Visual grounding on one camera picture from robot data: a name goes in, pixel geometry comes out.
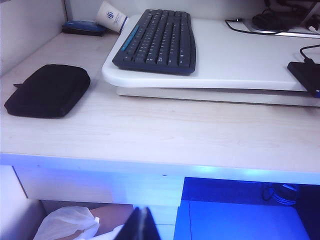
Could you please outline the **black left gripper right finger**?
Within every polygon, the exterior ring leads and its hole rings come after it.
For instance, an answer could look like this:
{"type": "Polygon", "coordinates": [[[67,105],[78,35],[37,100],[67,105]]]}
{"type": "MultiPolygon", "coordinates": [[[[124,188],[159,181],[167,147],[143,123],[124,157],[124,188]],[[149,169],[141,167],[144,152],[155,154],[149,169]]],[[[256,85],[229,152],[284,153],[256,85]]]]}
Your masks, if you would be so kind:
{"type": "Polygon", "coordinates": [[[142,240],[159,240],[160,239],[160,235],[158,233],[155,221],[148,207],[143,208],[141,211],[141,239],[142,240]]]}

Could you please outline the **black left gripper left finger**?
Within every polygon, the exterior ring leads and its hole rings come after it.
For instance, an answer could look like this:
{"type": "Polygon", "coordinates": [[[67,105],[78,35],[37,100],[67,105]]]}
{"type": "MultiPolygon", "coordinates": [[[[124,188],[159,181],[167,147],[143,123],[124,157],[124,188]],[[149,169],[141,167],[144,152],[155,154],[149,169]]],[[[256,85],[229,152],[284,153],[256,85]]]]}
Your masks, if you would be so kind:
{"type": "Polygon", "coordinates": [[[142,231],[142,210],[136,207],[126,220],[115,240],[139,240],[142,231]]]}

